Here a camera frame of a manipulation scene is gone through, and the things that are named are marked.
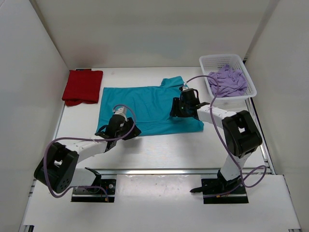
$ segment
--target basket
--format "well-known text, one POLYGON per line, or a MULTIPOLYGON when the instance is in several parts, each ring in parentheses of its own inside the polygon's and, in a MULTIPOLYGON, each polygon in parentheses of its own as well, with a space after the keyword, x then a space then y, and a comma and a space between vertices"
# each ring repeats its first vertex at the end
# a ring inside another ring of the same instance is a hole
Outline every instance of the basket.
MULTIPOLYGON (((216 98, 215 104, 216 105, 224 105, 224 104, 241 104, 246 99, 252 98, 256 95, 255 86, 248 74, 248 71, 243 64, 241 58, 236 54, 220 54, 220 55, 209 55, 209 56, 202 56, 199 58, 199 63, 201 65, 202 71, 204 75, 208 75, 210 72, 218 72, 224 65, 228 64, 230 68, 233 70, 241 70, 242 74, 247 80, 248 88, 247 91, 244 93, 243 96, 237 97, 223 97, 223 98, 216 98)), ((211 92, 211 87, 208 83, 208 79, 205 77, 207 89, 211 99, 214 98, 214 95, 211 92)))

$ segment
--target teal t-shirt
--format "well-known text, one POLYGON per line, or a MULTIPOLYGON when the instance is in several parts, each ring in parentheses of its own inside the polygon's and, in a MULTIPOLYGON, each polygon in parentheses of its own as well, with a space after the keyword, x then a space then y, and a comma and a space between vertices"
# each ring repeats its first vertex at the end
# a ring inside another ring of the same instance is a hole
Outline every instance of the teal t-shirt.
MULTIPOLYGON (((204 123, 192 117, 170 117, 173 98, 180 96, 181 76, 163 79, 160 86, 103 89, 98 128, 107 125, 117 104, 130 107, 136 115, 140 136, 203 131, 204 123)), ((129 110, 127 117, 133 117, 129 110)))

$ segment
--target red cloth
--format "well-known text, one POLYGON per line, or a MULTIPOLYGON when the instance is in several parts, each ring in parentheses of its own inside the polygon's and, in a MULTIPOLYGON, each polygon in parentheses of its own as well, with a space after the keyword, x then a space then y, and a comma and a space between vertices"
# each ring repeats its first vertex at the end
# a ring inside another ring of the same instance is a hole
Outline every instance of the red cloth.
POLYGON ((70 70, 62 100, 67 106, 98 103, 103 71, 70 70))

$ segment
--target white tabletop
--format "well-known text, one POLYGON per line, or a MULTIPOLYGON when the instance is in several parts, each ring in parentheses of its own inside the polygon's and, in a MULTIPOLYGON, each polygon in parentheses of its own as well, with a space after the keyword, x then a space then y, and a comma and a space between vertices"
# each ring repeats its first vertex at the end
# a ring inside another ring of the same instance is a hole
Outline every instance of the white tabletop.
MULTIPOLYGON (((248 185, 259 175, 250 176, 248 185)), ((200 175, 118 175, 114 203, 53 198, 37 182, 25 217, 34 232, 288 232, 299 229, 284 177, 266 175, 247 204, 203 204, 200 175)))
MULTIPOLYGON (((100 102, 104 87, 159 86, 163 78, 182 76, 186 81, 202 75, 200 67, 173 68, 106 68, 93 69, 104 72, 98 104, 80 104, 64 108, 57 137, 92 136, 98 126, 100 102)), ((201 102, 210 102, 204 78, 189 83, 199 91, 201 102)), ((247 109, 243 105, 226 106, 229 110, 247 109)), ((162 169, 162 168, 221 168, 227 157, 212 124, 205 123, 203 132, 158 136, 143 136, 128 141, 118 141, 107 153, 88 158, 78 167, 102 169, 162 169)), ((258 148, 247 160, 245 167, 264 164, 258 148)))

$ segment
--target cable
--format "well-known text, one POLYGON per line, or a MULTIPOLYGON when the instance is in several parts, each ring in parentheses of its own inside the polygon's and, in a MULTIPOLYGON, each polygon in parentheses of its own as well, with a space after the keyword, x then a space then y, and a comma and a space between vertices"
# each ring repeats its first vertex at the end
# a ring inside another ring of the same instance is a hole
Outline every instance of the cable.
POLYGON ((52 189, 52 186, 51 186, 51 184, 50 184, 50 181, 49 181, 49 179, 48 179, 48 172, 47 172, 47 153, 48 153, 48 150, 49 150, 50 146, 51 146, 53 143, 55 143, 55 142, 57 142, 57 141, 60 141, 60 140, 79 140, 79 141, 89 141, 89 142, 92 142, 92 141, 94 141, 94 142, 108 142, 108 141, 118 141, 118 140, 121 140, 121 139, 127 137, 127 136, 133 131, 133 129, 134 129, 134 127, 135 127, 136 116, 135 116, 135 113, 133 112, 133 110, 132 110, 130 107, 126 106, 126 105, 118 104, 118 105, 114 106, 113 110, 114 110, 116 107, 118 107, 118 106, 123 106, 123 107, 127 108, 127 109, 131 112, 131 114, 133 115, 133 125, 132 125, 131 129, 130 129, 125 135, 123 135, 123 136, 121 136, 121 137, 119 137, 119 138, 114 138, 114 139, 86 139, 86 138, 75 138, 75 137, 61 137, 61 138, 54 139, 53 141, 51 141, 51 142, 46 146, 46 149, 45 149, 45 151, 44 151, 44 156, 43 156, 43 170, 44 170, 44 177, 45 177, 46 185, 47 185, 47 187, 48 187, 48 190, 49 190, 50 194, 51 194, 53 197, 55 197, 55 198, 63 197, 71 188, 76 188, 76 187, 77 187, 77 188, 84 188, 84 189, 85 189, 85 188, 86 188, 86 189, 90 189, 90 188, 91 188, 91 189, 94 189, 94 188, 96 188, 96 189, 101 189, 101 190, 104 192, 104 194, 106 195, 107 202, 108 202, 108 195, 107 195, 107 192, 106 192, 106 190, 105 190, 104 188, 102 188, 101 186, 71 186, 71 187, 67 188, 62 194, 56 195, 56 194, 54 193, 54 191, 53 191, 53 189, 52 189))
POLYGON ((237 185, 237 186, 236 186, 235 188, 233 188, 232 190, 227 191, 227 192, 224 192, 224 193, 220 193, 220 194, 208 195, 208 196, 205 196, 205 197, 208 198, 208 197, 217 197, 217 196, 227 195, 227 194, 233 192, 234 190, 236 190, 240 185, 243 185, 243 186, 246 187, 246 188, 253 188, 254 186, 258 185, 258 184, 262 181, 262 179, 263 179, 264 176, 266 175, 267 167, 266 167, 265 165, 260 165, 260 166, 258 166, 258 167, 256 167, 256 168, 254 168, 254 169, 253 169, 251 172, 249 172, 245 177, 242 176, 242 175, 243 175, 243 173, 242 173, 242 168, 241 168, 240 165, 236 162, 236 160, 235 160, 233 154, 230 152, 230 150, 229 150, 228 147, 226 146, 226 144, 225 144, 225 142, 224 142, 224 140, 223 140, 221 134, 219 133, 217 124, 216 124, 216 122, 215 122, 215 120, 214 120, 214 117, 213 117, 212 105, 213 105, 214 101, 216 100, 216 98, 218 97, 218 94, 219 94, 219 92, 220 92, 220 91, 219 91, 219 90, 220 90, 220 86, 219 86, 219 83, 218 83, 217 78, 214 78, 214 77, 208 76, 208 75, 199 75, 199 76, 192 77, 191 79, 189 79, 188 81, 186 81, 186 82, 183 84, 183 86, 185 86, 188 82, 190 82, 190 81, 192 81, 192 80, 194 80, 194 79, 196 79, 196 78, 198 78, 198 77, 207 77, 207 78, 211 78, 211 79, 213 79, 213 80, 216 82, 216 84, 217 84, 217 92, 216 92, 216 94, 215 94, 215 96, 214 96, 214 98, 212 99, 211 104, 210 104, 211 120, 212 120, 212 123, 213 123, 213 125, 214 125, 214 128, 215 128, 215 130, 216 130, 216 132, 217 132, 217 134, 218 134, 218 137, 219 137, 219 139, 220 139, 222 145, 223 145, 224 148, 226 149, 226 151, 227 151, 228 155, 230 156, 230 158, 232 159, 232 161, 233 161, 233 162, 235 163, 235 165, 238 167, 239 172, 240 172, 240 178, 241 178, 240 184, 237 185), (261 169, 261 168, 264 168, 264 172, 263 172, 263 175, 261 176, 261 178, 260 178, 255 184, 253 184, 253 185, 251 185, 251 186, 247 186, 247 185, 245 184, 245 180, 246 180, 253 172, 255 172, 256 170, 261 169))
POLYGON ((194 91, 195 93, 197 93, 197 98, 198 98, 198 90, 197 90, 197 89, 193 89, 193 91, 194 91))

